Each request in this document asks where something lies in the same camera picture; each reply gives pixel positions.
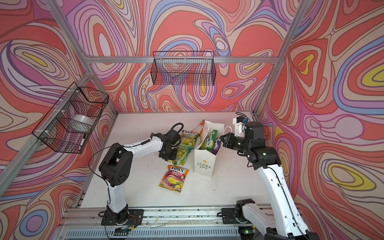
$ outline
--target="white tabletop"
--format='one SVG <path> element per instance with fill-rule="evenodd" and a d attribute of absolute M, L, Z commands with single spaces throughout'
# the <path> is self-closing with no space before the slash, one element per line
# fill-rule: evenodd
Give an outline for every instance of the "white tabletop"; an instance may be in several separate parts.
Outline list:
<path fill-rule="evenodd" d="M 113 143 L 130 144 L 145 140 L 153 133 L 167 133 L 178 122 L 184 130 L 191 131 L 203 119 L 231 126 L 234 112 L 219 113 L 123 113 L 119 114 L 106 146 Z M 126 200 L 129 207 L 227 205 L 237 200 L 252 198 L 258 204 L 269 203 L 262 180 L 247 159 L 235 150 L 221 147 L 217 154 L 212 178 L 194 173 L 193 151 L 183 167 L 189 169 L 181 193 L 159 187 L 170 163 L 154 152 L 132 162 L 131 172 L 125 181 Z M 93 175 L 82 208 L 105 207 L 107 187 L 101 178 Z"/>

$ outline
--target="mesh basket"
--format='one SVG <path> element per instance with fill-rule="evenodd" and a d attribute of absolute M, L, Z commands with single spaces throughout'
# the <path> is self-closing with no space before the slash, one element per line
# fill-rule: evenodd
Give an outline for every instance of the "mesh basket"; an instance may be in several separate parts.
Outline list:
<path fill-rule="evenodd" d="M 153 56 L 154 85 L 215 85 L 212 51 L 155 51 Z"/>
<path fill-rule="evenodd" d="M 53 121 L 37 137 L 55 152 L 82 153 L 108 100 L 106 93 L 94 88 L 77 87 Z"/>

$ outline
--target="psychedelic wallpaper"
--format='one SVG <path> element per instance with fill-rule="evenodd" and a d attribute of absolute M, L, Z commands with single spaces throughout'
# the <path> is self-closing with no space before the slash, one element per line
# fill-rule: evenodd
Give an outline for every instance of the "psychedelic wallpaper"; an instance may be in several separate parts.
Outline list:
<path fill-rule="evenodd" d="M 0 2 L 0 171 L 83 74 L 73 49 L 43 0 Z M 48 239 L 76 200 L 90 156 L 111 125 L 106 109 L 82 154 L 40 146 L 0 197 L 0 239 Z"/>
<path fill-rule="evenodd" d="M 216 56 L 276 56 L 295 14 L 293 0 L 64 2 L 90 56 L 152 56 L 212 50 Z M 215 86 L 153 86 L 151 64 L 94 64 L 116 110 L 252 111 L 271 64 L 217 64 Z"/>
<path fill-rule="evenodd" d="M 383 33 L 384 1 L 315 1 L 258 112 L 321 239 L 384 239 Z"/>

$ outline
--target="black mounting plate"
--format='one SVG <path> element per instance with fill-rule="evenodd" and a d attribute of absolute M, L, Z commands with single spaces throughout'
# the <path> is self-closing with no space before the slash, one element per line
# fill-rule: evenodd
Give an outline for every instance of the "black mounting plate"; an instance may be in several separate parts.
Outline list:
<path fill-rule="evenodd" d="M 141 221 L 143 219 L 143 209 L 128 209 L 129 215 L 128 215 L 128 221 L 124 223 L 124 225 L 141 225 Z M 102 226 L 117 226 L 116 221 L 113 218 L 109 218 L 109 215 L 107 214 L 103 219 L 101 220 Z"/>
<path fill-rule="evenodd" d="M 236 220 L 237 212 L 235 208 L 222 208 L 221 217 L 223 219 L 223 224 L 245 224 Z"/>

